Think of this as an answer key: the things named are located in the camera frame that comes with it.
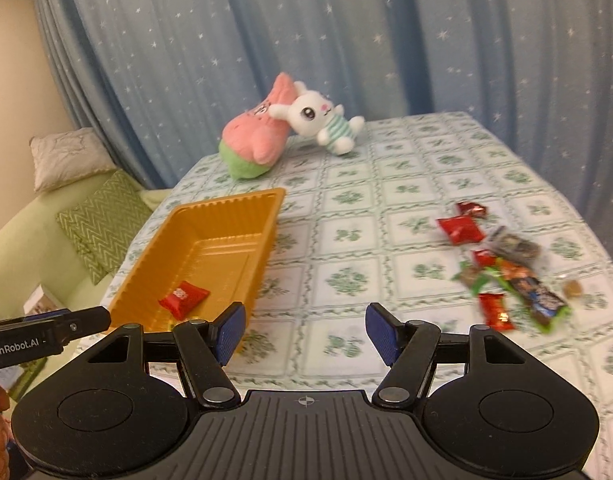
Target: crosshair mark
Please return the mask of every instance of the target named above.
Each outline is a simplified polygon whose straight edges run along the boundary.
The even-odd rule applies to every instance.
[[[302,404],[302,406],[304,406],[305,408],[308,408],[309,406],[311,406],[311,404],[317,401],[313,397],[309,397],[305,395],[304,397],[300,397],[298,399],[298,402]]]

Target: plush toy's eye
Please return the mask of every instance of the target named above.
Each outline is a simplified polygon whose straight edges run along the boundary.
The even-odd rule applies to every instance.
[[[304,117],[307,121],[312,121],[315,119],[315,110],[313,108],[302,108],[302,117]]]

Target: beige wall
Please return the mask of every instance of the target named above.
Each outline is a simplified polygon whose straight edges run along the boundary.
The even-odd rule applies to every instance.
[[[34,196],[29,139],[69,129],[33,0],[0,0],[0,228]]]

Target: stuffed toy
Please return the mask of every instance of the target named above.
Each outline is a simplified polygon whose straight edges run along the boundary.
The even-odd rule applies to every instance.
[[[272,104],[269,115],[287,121],[301,137],[315,137],[320,146],[334,155],[349,153],[364,127],[364,117],[347,121],[342,105],[333,107],[333,103],[319,92],[307,89],[302,81],[296,81],[295,87],[298,91],[295,101],[290,105]]]
[[[272,117],[268,110],[273,105],[290,105],[297,97],[293,79],[280,73],[260,105],[224,127],[219,152],[233,179],[256,178],[278,161],[291,128],[286,121]]]

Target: white bunny plush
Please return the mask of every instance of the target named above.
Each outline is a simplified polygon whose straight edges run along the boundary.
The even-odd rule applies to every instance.
[[[333,107],[320,92],[307,89],[302,81],[296,81],[295,87],[298,98],[293,104],[271,105],[269,115],[288,122],[301,137],[316,137],[320,146],[335,155],[349,153],[355,147],[356,135],[364,127],[364,117],[347,121],[342,105]]]

